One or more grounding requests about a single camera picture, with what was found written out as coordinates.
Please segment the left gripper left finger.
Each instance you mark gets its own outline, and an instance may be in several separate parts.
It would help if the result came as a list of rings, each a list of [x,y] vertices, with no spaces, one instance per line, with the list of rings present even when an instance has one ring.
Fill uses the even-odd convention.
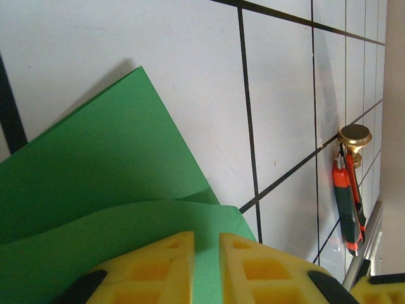
[[[194,260],[194,233],[179,232],[100,263],[53,302],[192,303]]]

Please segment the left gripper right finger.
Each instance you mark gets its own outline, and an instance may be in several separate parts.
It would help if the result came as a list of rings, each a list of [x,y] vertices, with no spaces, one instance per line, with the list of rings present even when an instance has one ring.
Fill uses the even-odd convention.
[[[232,233],[219,235],[224,303],[356,303],[327,270]]]

